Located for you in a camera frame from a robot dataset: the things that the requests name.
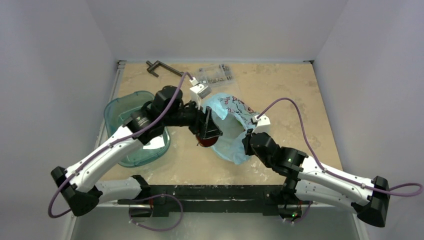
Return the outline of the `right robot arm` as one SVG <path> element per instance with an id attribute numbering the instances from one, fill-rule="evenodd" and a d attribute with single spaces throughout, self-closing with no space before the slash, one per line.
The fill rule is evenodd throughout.
<path id="1" fill-rule="evenodd" d="M 279 146 L 266 132 L 249 130 L 242 139 L 244 152 L 256 156 L 267 168 L 285 177 L 281 190 L 274 195 L 284 205 L 319 202 L 344 208 L 366 224 L 383 228 L 386 225 L 390 196 L 388 181 L 358 177 L 340 170 L 330 175 L 333 167 L 319 167 L 307 153 Z"/>

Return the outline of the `clear plastic organizer box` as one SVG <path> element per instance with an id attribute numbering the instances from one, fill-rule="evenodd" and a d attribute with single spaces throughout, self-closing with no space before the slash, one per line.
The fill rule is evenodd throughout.
<path id="1" fill-rule="evenodd" d="M 212 94 L 228 94 L 240 97 L 241 91 L 230 65 L 225 63 L 200 67 L 194 74 L 203 84 L 211 88 Z"/>

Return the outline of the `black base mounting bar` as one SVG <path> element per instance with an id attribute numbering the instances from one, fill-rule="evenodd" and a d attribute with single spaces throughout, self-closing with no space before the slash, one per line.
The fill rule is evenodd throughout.
<path id="1" fill-rule="evenodd" d="M 282 185 L 151 185 L 136 199 L 119 205 L 146 205 L 153 217 L 170 213 L 258 213 L 299 218 L 309 204 L 284 192 Z"/>

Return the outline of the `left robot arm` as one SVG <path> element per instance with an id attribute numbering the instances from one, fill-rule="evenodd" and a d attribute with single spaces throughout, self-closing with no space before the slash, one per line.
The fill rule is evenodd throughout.
<path id="1" fill-rule="evenodd" d="M 56 194 L 63 196 L 69 211 L 80 217 L 104 202 L 127 199 L 138 205 L 146 203 L 150 187 L 140 175 L 103 182 L 101 177 L 125 156 L 161 137 L 166 127 L 187 127 L 200 146 L 213 146 L 223 133 L 214 123 L 211 108 L 201 105 L 211 89 L 197 84 L 189 93 L 191 99 L 184 103 L 178 87 L 163 87 L 84 159 L 67 168 L 54 168 L 51 176 L 58 187 Z"/>

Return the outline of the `red fake apple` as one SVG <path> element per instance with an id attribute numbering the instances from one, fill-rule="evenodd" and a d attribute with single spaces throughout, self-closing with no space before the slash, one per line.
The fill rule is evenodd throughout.
<path id="1" fill-rule="evenodd" d="M 218 139 L 219 139 L 219 136 L 205 139 L 205 138 L 200 138 L 199 136 L 196 135 L 197 145 L 203 148 L 209 148 L 213 146 L 214 144 L 216 144 Z"/>

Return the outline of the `light blue plastic bag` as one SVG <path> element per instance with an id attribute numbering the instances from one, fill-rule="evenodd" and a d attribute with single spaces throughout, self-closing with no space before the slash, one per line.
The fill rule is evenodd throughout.
<path id="1" fill-rule="evenodd" d="M 227 93 L 212 95 L 203 106 L 211 108 L 212 119 L 222 131 L 222 136 L 211 147 L 215 154 L 235 165 L 248 161 L 251 157 L 245 154 L 242 139 L 249 129 L 254 128 L 251 119 L 259 113 L 240 98 Z"/>

